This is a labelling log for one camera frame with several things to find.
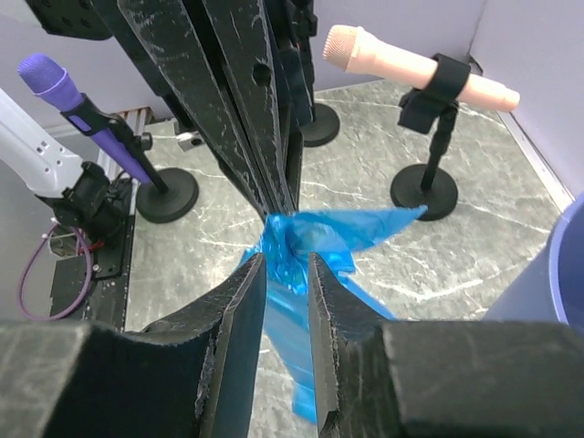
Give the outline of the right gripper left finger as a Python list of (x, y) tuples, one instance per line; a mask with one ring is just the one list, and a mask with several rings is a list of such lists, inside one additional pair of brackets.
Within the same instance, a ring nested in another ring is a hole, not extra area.
[(87, 322), (1, 326), (4, 437), (244, 437), (266, 260), (139, 332)]

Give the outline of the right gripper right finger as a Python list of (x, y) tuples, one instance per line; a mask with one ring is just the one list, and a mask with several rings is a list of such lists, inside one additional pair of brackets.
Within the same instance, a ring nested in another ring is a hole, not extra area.
[(322, 437), (580, 437), (583, 340), (541, 322), (389, 320), (308, 260)]

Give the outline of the blue plastic trash bin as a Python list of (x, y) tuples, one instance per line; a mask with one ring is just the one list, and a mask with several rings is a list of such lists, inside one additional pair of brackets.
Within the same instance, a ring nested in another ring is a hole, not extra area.
[(546, 245), (483, 316), (559, 322), (583, 331), (583, 196), (558, 218)]

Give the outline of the blue trash bag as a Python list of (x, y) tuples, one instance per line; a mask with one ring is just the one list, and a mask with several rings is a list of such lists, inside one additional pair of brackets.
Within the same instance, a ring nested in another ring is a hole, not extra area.
[(325, 209), (270, 214), (258, 242), (242, 258), (266, 257), (264, 330), (294, 381), (292, 411), (316, 422), (308, 322), (308, 256), (317, 253), (350, 293), (385, 318), (392, 313), (351, 279), (354, 254), (376, 247), (426, 213), (426, 206)]

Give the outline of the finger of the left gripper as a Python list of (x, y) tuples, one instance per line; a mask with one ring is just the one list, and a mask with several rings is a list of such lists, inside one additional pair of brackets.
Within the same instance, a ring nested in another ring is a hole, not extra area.
[(185, 2), (95, 1), (93, 5), (122, 47), (143, 49), (230, 181), (260, 216), (267, 216), (271, 208), (267, 188), (229, 87), (204, 53), (206, 46)]
[(298, 209), (303, 138), (265, 3), (204, 1), (271, 213)]

